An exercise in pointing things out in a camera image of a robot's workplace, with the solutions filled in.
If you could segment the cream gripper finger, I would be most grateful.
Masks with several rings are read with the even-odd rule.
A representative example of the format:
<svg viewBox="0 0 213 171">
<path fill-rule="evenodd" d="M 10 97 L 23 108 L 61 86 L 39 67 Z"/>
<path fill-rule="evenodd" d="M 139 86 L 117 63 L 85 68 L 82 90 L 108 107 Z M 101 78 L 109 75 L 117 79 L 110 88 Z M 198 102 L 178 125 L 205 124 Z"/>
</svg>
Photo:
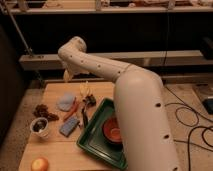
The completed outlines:
<svg viewBox="0 0 213 171">
<path fill-rule="evenodd" d="M 63 74 L 63 80 L 64 80 L 64 82 L 65 83 L 71 82 L 72 78 L 73 78 L 73 74 L 70 73 L 68 70 L 65 70 L 64 74 Z"/>
</svg>

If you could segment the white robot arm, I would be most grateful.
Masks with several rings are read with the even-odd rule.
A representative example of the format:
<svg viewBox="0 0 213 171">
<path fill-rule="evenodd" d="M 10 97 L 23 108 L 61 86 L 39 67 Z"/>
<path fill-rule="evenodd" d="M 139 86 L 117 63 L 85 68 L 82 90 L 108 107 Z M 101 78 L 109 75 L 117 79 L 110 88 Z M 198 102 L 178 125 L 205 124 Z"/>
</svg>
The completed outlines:
<svg viewBox="0 0 213 171">
<path fill-rule="evenodd" d="M 182 171 L 156 73 L 90 55 L 78 36 L 58 50 L 70 73 L 86 70 L 114 83 L 114 106 L 128 171 Z"/>
</svg>

